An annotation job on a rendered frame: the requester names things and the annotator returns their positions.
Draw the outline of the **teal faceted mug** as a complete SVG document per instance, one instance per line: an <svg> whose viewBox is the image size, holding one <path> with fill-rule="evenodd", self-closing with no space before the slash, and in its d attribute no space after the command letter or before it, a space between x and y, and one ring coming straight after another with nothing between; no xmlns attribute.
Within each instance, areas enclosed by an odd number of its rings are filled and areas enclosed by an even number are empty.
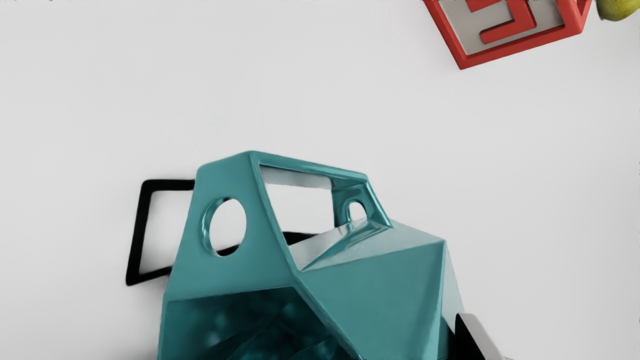
<svg viewBox="0 0 640 360"><path fill-rule="evenodd" d="M329 190L334 227L291 241L268 183ZM462 312L446 241L366 175L242 152L196 173L157 360L448 360Z"/></svg>

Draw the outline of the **red block with grey face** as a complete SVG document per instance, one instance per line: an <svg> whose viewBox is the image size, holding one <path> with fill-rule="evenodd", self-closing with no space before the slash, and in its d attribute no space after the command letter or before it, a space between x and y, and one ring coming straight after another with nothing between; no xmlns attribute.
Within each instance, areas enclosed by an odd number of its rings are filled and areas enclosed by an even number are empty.
<svg viewBox="0 0 640 360"><path fill-rule="evenodd" d="M459 69L502 59L585 28L590 0L423 0Z"/></svg>

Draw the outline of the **green fruit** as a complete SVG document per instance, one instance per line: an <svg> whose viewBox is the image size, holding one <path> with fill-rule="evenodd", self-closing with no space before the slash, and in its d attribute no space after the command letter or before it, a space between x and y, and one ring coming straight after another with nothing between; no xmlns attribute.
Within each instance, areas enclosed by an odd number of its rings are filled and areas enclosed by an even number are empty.
<svg viewBox="0 0 640 360"><path fill-rule="evenodd" d="M599 18L618 22L640 9L640 0L595 0Z"/></svg>

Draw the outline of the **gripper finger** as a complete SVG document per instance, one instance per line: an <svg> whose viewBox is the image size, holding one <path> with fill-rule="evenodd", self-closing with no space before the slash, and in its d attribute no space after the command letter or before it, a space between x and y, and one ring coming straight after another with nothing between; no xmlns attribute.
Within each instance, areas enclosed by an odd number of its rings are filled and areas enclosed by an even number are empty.
<svg viewBox="0 0 640 360"><path fill-rule="evenodd" d="M455 315L454 360L512 360L505 357L475 314Z"/></svg>

